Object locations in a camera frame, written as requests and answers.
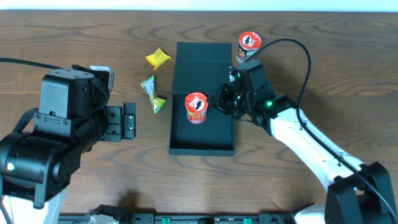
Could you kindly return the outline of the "dark Pringles can red lid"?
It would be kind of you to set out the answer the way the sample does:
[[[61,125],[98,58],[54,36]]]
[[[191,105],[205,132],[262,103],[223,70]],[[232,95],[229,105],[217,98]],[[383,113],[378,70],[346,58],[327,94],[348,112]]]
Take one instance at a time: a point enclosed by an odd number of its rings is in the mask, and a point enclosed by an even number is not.
[[[262,45],[262,40],[258,34],[247,31],[239,37],[238,48],[236,51],[236,61],[243,63],[246,59],[256,53]]]

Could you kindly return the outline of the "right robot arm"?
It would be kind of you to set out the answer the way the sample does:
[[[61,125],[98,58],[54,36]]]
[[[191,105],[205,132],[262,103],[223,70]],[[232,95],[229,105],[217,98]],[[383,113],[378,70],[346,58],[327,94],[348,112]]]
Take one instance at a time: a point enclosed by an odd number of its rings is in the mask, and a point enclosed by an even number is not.
[[[225,84],[208,102],[235,119],[249,115],[316,175],[326,190],[326,203],[295,213],[295,223],[397,223],[386,168],[379,162],[366,165],[337,146],[287,96],[275,95],[270,87],[249,91]]]

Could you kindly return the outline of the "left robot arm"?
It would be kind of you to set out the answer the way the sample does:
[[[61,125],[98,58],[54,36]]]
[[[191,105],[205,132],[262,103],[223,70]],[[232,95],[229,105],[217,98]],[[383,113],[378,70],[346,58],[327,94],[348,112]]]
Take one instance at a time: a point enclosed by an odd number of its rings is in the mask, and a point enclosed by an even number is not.
[[[35,128],[19,123],[1,141],[1,223],[57,223],[81,155],[98,141],[136,135],[136,106],[40,103]]]

